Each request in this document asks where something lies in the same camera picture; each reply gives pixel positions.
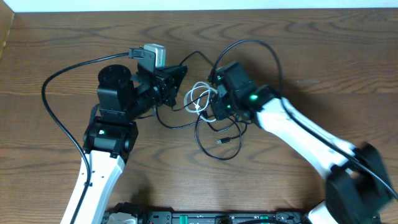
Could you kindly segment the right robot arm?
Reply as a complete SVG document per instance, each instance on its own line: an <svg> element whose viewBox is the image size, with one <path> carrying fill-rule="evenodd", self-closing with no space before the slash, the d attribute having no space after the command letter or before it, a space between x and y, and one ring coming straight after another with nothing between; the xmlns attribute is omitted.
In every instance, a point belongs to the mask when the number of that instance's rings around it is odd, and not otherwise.
<svg viewBox="0 0 398 224"><path fill-rule="evenodd" d="M357 147L309 120L273 88L256 86L238 62L217 68L211 109L217 119L236 114L271 133L306 159L325 181L325 199L302 216L303 223L375 223L397 197L379 151Z"/></svg>

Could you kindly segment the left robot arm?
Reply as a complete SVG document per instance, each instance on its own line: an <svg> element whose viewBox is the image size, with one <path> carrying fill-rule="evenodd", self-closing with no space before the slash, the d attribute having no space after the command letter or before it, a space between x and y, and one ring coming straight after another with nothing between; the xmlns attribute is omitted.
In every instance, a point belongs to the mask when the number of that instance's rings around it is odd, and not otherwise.
<svg viewBox="0 0 398 224"><path fill-rule="evenodd" d="M176 104L187 66L175 65L133 75L124 65L109 65L98 74L98 116L83 136L80 174L62 223L100 223L113 188L138 135L136 119L152 107Z"/></svg>

